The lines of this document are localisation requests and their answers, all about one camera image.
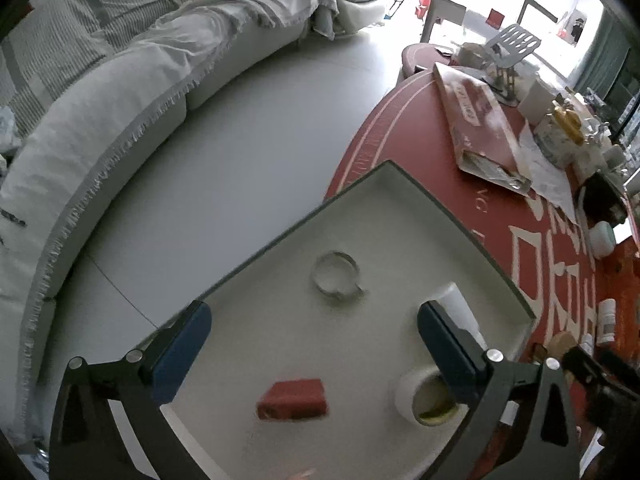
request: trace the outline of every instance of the green curtain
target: green curtain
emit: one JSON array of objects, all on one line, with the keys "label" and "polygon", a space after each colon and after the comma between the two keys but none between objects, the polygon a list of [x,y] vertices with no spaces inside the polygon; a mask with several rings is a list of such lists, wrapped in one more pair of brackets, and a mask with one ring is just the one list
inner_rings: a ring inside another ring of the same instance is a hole
[{"label": "green curtain", "polygon": [[574,88],[584,94],[589,87],[604,99],[625,63],[629,48],[622,25],[604,9],[593,43],[577,69],[579,76]]}]

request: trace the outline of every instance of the silver bolt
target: silver bolt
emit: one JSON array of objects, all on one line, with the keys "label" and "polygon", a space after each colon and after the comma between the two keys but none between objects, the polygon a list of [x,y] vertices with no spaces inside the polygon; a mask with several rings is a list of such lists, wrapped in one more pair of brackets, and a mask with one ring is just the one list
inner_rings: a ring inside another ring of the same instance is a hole
[{"label": "silver bolt", "polygon": [[554,359],[553,357],[548,357],[545,361],[545,364],[552,370],[558,370],[558,368],[560,368],[558,359]]},{"label": "silver bolt", "polygon": [[142,359],[142,352],[140,350],[131,350],[127,353],[125,359],[130,363],[137,363]]},{"label": "silver bolt", "polygon": [[504,355],[502,355],[502,352],[500,352],[499,350],[496,350],[495,348],[491,348],[487,350],[486,356],[489,359],[489,361],[493,361],[494,363],[499,363],[504,359]]},{"label": "silver bolt", "polygon": [[68,364],[71,370],[76,370],[77,368],[82,366],[82,358],[81,357],[73,357]]}]

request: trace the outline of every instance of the paper sheet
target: paper sheet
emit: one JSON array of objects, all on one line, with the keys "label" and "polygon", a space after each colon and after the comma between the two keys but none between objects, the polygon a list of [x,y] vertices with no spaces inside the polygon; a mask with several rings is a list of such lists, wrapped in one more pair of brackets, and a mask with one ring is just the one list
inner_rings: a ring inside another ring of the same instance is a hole
[{"label": "paper sheet", "polygon": [[574,198],[566,173],[546,160],[533,139],[528,121],[520,133],[520,149],[531,172],[531,189],[559,207],[566,217],[577,225]]}]

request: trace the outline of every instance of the white tray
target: white tray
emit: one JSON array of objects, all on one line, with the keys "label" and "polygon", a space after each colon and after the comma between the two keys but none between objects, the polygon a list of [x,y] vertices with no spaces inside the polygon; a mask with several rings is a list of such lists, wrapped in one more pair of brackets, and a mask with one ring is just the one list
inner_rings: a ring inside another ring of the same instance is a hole
[{"label": "white tray", "polygon": [[[360,265],[366,293],[353,304],[335,306],[311,283],[316,258],[330,250]],[[534,319],[524,299],[473,235],[386,162],[203,295],[212,330],[169,406],[177,433],[222,469],[210,474],[218,478],[285,480],[310,468],[311,480],[417,476],[466,413],[416,427],[394,405],[404,373],[434,367],[415,319],[447,282],[489,346],[517,357]],[[322,379],[329,415],[258,420],[269,387],[299,378]]]}]

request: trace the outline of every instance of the white tile floor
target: white tile floor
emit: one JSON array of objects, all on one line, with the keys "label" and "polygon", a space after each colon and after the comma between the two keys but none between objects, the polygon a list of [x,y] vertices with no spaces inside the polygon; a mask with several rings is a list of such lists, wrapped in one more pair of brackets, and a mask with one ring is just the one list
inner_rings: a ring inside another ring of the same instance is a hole
[{"label": "white tile floor", "polygon": [[46,433],[69,358],[120,358],[322,202],[417,24],[308,38],[188,115],[111,205],[59,296],[39,381]]}]

